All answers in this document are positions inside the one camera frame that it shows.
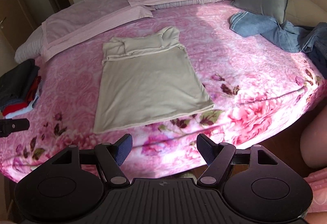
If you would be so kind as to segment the beige shirt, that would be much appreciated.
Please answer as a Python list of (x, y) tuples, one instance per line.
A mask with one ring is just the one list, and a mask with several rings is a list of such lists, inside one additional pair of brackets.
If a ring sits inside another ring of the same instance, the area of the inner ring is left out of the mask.
[(179, 30), (169, 26), (145, 37), (113, 37), (103, 44), (94, 133), (169, 121), (214, 108), (179, 36)]

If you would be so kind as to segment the red folded garment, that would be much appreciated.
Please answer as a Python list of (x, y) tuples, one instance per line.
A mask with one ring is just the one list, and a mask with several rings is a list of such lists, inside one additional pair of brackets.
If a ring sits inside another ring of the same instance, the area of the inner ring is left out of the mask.
[(28, 91), (26, 97), (24, 98), (24, 100), (22, 100), (21, 102), (16, 102), (16, 103), (7, 105), (2, 111), (3, 117), (8, 115), (9, 113), (13, 113), (20, 109), (26, 108), (30, 104), (30, 102), (32, 102), (36, 97), (40, 97), (41, 82), (42, 82), (41, 77), (37, 76), (34, 79), (34, 82), (31, 86), (30, 90)]

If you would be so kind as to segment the white folded garment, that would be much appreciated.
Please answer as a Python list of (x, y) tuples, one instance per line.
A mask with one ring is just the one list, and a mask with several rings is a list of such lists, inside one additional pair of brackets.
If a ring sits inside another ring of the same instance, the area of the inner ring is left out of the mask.
[(32, 102), (30, 102), (30, 104), (26, 108), (20, 109), (20, 110), (18, 110), (16, 112), (13, 112), (13, 113), (9, 113), (4, 118), (5, 119), (12, 119), (12, 118), (14, 118), (16, 116), (19, 116), (19, 115), (22, 115), (22, 114), (25, 114), (25, 113), (28, 113), (28, 112), (32, 111), (33, 108), (36, 106), (38, 100), (39, 100), (39, 97), (36, 97)]

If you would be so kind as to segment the black folded garment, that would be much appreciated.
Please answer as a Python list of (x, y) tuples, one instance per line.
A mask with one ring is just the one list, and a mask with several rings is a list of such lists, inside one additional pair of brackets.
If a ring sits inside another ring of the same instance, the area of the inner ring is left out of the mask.
[(24, 100), (39, 69), (35, 59), (28, 59), (1, 76), (1, 111), (9, 104)]

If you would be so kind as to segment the pink floral blanket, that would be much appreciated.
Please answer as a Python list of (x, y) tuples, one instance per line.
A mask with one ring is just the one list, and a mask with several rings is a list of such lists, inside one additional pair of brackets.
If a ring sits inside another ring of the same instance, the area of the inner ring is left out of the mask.
[[(229, 3), (157, 10), (71, 47), (48, 62), (26, 131), (1, 139), (1, 173), (13, 181), (75, 144), (91, 149), (128, 133), (133, 148), (122, 169), (164, 177), (203, 165), (200, 133), (240, 149), (281, 132), (326, 96), (326, 80), (303, 54), (261, 35), (230, 30)], [(171, 61), (163, 53), (105, 61), (114, 37), (180, 32)]]

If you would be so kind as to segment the person's leg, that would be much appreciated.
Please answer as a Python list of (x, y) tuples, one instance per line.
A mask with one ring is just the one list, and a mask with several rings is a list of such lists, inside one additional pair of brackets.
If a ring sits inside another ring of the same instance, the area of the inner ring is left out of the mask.
[(307, 166), (313, 169), (326, 167), (326, 107), (303, 131), (300, 151)]

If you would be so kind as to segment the wooden door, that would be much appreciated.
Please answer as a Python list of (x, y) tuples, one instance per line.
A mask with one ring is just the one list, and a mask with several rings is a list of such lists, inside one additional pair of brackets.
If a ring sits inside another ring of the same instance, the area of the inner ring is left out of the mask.
[(24, 0), (1, 0), (1, 33), (16, 50), (37, 28)]

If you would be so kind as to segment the pink pillow near door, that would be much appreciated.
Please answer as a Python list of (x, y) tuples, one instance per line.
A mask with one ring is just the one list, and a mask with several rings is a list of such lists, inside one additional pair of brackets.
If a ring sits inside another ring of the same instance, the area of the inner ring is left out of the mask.
[(153, 7), (132, 7), (128, 0), (82, 0), (45, 20), (41, 56), (55, 55), (128, 22), (153, 17)]

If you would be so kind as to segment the blue jeans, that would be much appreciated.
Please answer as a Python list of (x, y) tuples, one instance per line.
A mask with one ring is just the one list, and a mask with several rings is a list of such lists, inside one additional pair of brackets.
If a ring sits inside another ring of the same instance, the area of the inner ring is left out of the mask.
[(315, 27), (295, 26), (289, 21), (279, 24), (271, 16), (238, 12), (230, 18), (230, 29), (242, 37), (261, 35), (290, 53), (305, 53), (326, 78), (326, 23)]

